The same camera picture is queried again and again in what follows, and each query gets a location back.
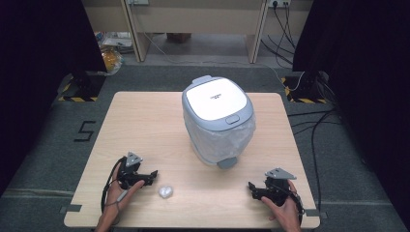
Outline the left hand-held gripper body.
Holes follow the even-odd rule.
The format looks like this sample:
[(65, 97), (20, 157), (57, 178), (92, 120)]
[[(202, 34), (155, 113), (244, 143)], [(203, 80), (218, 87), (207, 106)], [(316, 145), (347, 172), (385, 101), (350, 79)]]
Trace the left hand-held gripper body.
[(142, 158), (133, 152), (128, 152), (121, 158), (121, 164), (117, 172), (117, 181), (122, 189), (129, 189), (137, 182), (143, 180), (138, 173)]

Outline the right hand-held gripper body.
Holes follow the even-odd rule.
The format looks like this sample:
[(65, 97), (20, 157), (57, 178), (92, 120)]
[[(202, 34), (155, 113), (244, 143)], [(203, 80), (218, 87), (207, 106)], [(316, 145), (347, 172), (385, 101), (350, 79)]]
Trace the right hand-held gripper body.
[(264, 195), (265, 198), (272, 201), (277, 206), (282, 206), (286, 199), (290, 197), (294, 202), (298, 202), (298, 198), (294, 195), (293, 191), (290, 189), (289, 180), (296, 180), (297, 177), (288, 171), (276, 167), (265, 173), (265, 190), (267, 193)]

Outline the person's right hand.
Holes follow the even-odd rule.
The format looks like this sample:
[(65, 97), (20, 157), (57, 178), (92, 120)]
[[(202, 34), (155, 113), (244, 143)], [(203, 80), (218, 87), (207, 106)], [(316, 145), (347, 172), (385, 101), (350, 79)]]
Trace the person's right hand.
[(290, 196), (280, 207), (267, 197), (261, 201), (272, 211), (269, 220), (276, 220), (285, 232), (302, 232), (297, 204)]

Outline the person's left hand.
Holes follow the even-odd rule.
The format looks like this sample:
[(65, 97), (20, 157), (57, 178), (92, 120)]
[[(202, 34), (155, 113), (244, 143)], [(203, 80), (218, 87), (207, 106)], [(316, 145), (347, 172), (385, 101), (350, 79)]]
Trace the person's left hand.
[(116, 179), (118, 169), (119, 164), (117, 164), (114, 169), (103, 211), (105, 215), (112, 218), (117, 217), (130, 204), (132, 196), (145, 184), (145, 182), (141, 180), (128, 189), (122, 189), (120, 183)]

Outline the crumpled white paper ball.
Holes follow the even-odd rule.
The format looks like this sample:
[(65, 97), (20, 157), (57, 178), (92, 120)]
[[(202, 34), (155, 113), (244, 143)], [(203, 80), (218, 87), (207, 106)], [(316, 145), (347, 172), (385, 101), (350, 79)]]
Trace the crumpled white paper ball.
[(173, 194), (173, 187), (163, 186), (158, 190), (159, 196), (163, 199), (169, 198)]

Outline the black tape piece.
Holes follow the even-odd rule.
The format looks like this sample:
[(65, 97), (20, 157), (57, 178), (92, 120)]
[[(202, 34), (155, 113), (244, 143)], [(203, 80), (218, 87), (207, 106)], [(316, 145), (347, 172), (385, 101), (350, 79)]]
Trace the black tape piece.
[(81, 210), (81, 205), (77, 204), (70, 204), (67, 206), (62, 206), (59, 213), (60, 214), (66, 214), (67, 212), (79, 212)]
[(317, 209), (306, 209), (305, 214), (307, 217), (319, 217), (320, 219), (328, 218), (328, 215), (326, 212), (320, 212)]

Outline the clear plastic bin liner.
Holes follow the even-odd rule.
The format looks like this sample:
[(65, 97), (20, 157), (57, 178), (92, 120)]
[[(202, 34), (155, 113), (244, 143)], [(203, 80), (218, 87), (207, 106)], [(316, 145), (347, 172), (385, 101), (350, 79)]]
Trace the clear plastic bin liner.
[(184, 111), (185, 126), (198, 158), (209, 165), (231, 167), (253, 137), (253, 110)]

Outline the grey and white trash can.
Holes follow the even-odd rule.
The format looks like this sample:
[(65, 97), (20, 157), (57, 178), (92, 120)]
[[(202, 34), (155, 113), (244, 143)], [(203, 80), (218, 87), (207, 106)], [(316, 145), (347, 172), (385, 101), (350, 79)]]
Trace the grey and white trash can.
[(198, 115), (211, 110), (253, 110), (249, 96), (238, 84), (228, 78), (210, 75), (196, 78), (183, 91), (182, 106), (183, 117), (185, 110), (194, 111)]

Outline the black stand base striped tape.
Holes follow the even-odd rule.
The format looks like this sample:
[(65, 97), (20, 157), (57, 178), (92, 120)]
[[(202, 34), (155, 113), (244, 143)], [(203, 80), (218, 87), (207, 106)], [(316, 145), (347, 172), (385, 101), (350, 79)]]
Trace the black stand base striped tape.
[(281, 79), (285, 96), (290, 102), (325, 103), (319, 88), (319, 72), (302, 72)]
[(104, 75), (90, 75), (79, 79), (70, 77), (59, 94), (59, 102), (95, 102), (106, 80)]

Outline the yellow plastic bag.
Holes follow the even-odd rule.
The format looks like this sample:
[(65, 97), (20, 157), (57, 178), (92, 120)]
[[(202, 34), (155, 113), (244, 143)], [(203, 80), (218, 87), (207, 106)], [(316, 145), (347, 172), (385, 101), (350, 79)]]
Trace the yellow plastic bag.
[(106, 74), (116, 74), (123, 64), (123, 56), (111, 46), (104, 47), (102, 49), (102, 59), (105, 64)]

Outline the black curtain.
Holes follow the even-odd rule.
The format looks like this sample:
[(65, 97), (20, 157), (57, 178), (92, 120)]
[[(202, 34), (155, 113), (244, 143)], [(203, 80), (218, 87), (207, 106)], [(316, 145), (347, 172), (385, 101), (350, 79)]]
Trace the black curtain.
[(82, 0), (0, 0), (0, 196), (34, 146), (62, 79), (105, 64)]
[(328, 75), (366, 162), (410, 229), (410, 0), (313, 0), (293, 68)]

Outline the pile of papers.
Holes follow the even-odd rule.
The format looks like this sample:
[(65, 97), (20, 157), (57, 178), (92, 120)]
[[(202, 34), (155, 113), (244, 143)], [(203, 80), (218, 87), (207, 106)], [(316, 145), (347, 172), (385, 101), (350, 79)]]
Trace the pile of papers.
[(101, 50), (113, 48), (120, 53), (133, 52), (132, 38), (129, 32), (104, 32), (94, 33)]

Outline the light wooden desk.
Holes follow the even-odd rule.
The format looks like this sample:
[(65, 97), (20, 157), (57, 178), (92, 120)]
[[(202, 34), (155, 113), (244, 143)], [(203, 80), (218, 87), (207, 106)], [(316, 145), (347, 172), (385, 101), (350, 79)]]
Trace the light wooden desk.
[(291, 0), (275, 9), (269, 0), (80, 0), (92, 29), (129, 32), (138, 62), (146, 59), (154, 33), (242, 35), (248, 59), (257, 60), (264, 35), (279, 35), (285, 24), (299, 36), (313, 0)]

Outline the white wall socket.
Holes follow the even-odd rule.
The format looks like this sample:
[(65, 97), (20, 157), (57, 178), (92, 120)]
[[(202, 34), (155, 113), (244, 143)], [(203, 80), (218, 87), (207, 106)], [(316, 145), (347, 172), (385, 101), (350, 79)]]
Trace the white wall socket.
[(289, 7), (291, 0), (269, 0), (268, 6), (275, 9), (284, 9)]

